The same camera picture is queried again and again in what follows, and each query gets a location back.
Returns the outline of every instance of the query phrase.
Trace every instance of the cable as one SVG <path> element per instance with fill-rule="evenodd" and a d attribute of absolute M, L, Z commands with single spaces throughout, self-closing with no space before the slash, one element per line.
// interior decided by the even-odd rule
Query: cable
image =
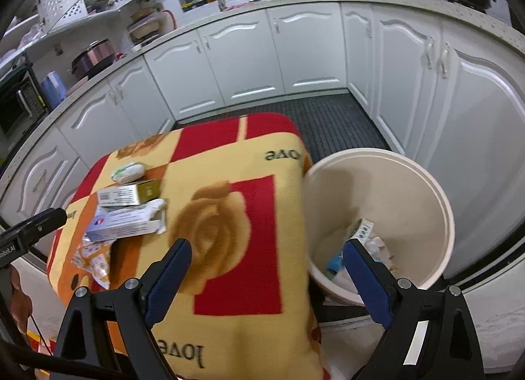
<path fill-rule="evenodd" d="M 36 327 L 36 331 L 38 331 L 38 335 L 40 336 L 41 340 L 44 342 L 44 346 L 46 347 L 47 349 L 47 352 L 49 353 L 49 355 L 53 355 L 51 353 L 51 350 L 47 347 L 47 343 L 46 341 L 44 340 L 44 336 L 42 335 L 42 333 L 40 332 L 40 328 L 38 327 L 38 325 L 36 324 L 36 321 L 35 321 L 35 318 L 33 318 L 32 314 L 31 314 L 31 319 L 33 321 L 33 324 L 35 324 L 35 327 Z"/>
<path fill-rule="evenodd" d="M 2 378 L 10 380 L 29 380 L 29 377 L 24 373 L 20 365 L 15 363 L 9 351 L 5 348 L 5 341 L 0 339 L 0 369 L 2 370 Z"/>
<path fill-rule="evenodd" d="M 70 376 L 94 378 L 96 380 L 136 380 L 134 377 L 112 369 L 86 364 L 85 362 L 70 361 L 64 358 L 44 355 L 43 353 L 34 352 L 29 348 L 16 346 L 7 342 L 2 344 L 12 361 L 31 368 L 44 369 L 46 371 Z"/>

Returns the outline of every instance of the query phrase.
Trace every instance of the trash bin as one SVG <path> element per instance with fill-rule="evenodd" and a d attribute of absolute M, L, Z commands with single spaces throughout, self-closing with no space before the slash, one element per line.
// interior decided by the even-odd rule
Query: trash bin
<path fill-rule="evenodd" d="M 347 304 L 363 300 L 324 275 L 341 246 L 326 238 L 361 217 L 374 223 L 372 236 L 388 246 L 400 276 L 419 288 L 434 284 L 451 258 L 454 221 L 445 193 L 414 161 L 387 150 L 343 150 L 316 163 L 304 180 L 304 217 L 310 274 Z"/>

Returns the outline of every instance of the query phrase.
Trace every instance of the plastic bag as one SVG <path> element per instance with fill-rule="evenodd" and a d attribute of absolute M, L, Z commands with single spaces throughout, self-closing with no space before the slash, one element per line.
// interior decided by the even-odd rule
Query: plastic bag
<path fill-rule="evenodd" d="M 111 241 L 91 242 L 85 236 L 73 255 L 73 264 L 86 272 L 105 290 L 109 289 Z"/>
<path fill-rule="evenodd" d="M 115 183 L 126 184 L 140 179 L 145 174 L 144 165 L 140 162 L 130 162 L 118 167 L 111 173 L 111 180 Z"/>
<path fill-rule="evenodd" d="M 33 24 L 29 32 L 23 35 L 22 39 L 20 40 L 20 43 L 18 44 L 17 50 L 23 48 L 28 43 L 31 43 L 34 40 L 41 38 L 43 35 L 44 32 L 42 32 L 42 27 L 40 23 Z"/>

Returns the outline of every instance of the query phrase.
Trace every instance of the countertop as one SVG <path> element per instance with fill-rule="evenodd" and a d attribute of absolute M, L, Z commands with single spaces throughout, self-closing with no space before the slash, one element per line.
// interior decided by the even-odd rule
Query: countertop
<path fill-rule="evenodd" d="M 384 4 L 390 6 L 400 6 L 404 8 L 417 9 L 419 11 L 429 12 L 444 17 L 450 17 L 458 22 L 467 24 L 475 29 L 482 30 L 491 37 L 498 39 L 508 47 L 512 48 L 519 54 L 525 61 L 525 35 L 519 33 L 509 25 L 494 17 L 490 17 L 486 14 L 478 12 L 474 9 L 464 7 L 459 4 L 453 4 L 451 2 L 443 0 L 272 0 L 272 1 L 261 1 L 255 4 L 245 5 L 240 8 L 234 8 L 231 11 L 218 12 L 213 16 L 209 16 L 198 21 L 195 21 L 187 26 L 181 27 L 174 30 L 171 33 L 165 34 L 158 38 L 156 41 L 140 49 L 135 53 L 131 53 L 125 58 L 117 61 L 108 67 L 103 72 L 90 79 L 87 83 L 82 85 L 73 94 L 71 94 L 65 101 L 63 101 L 53 112 L 47 116 L 38 128 L 28 137 L 22 147 L 18 150 L 18 153 L 12 159 L 9 166 L 5 169 L 4 174 L 0 177 L 0 195 L 5 193 L 7 186 L 9 185 L 11 178 L 15 174 L 16 170 L 22 163 L 22 160 L 29 153 L 31 148 L 37 143 L 46 130 L 64 113 L 75 101 L 82 97 L 89 89 L 95 86 L 97 83 L 102 81 L 107 76 L 111 75 L 114 71 L 131 62 L 148 52 L 149 50 L 162 45 L 172 38 L 175 38 L 181 34 L 190 32 L 198 27 L 205 26 L 215 21 L 222 20 L 228 17 L 234 17 L 250 11 L 257 11 L 259 9 L 272 8 L 284 5 L 295 5 L 295 4 L 309 4 L 315 2 L 362 2 L 366 4 Z"/>

